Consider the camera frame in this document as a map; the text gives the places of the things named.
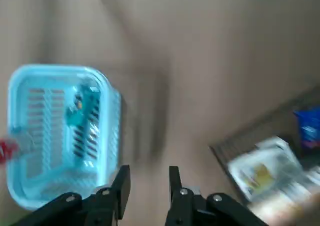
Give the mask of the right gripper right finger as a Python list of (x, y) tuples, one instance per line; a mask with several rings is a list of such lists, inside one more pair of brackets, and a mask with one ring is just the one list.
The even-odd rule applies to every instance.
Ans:
[(266, 225), (225, 193), (204, 198), (183, 187), (178, 166), (169, 167), (170, 208), (166, 225)]

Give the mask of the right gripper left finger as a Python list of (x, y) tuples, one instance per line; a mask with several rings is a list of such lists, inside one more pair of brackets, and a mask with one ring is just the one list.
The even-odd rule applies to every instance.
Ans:
[(64, 193), (13, 225), (117, 225), (123, 218), (131, 185), (129, 165), (122, 165), (111, 186), (83, 199)]

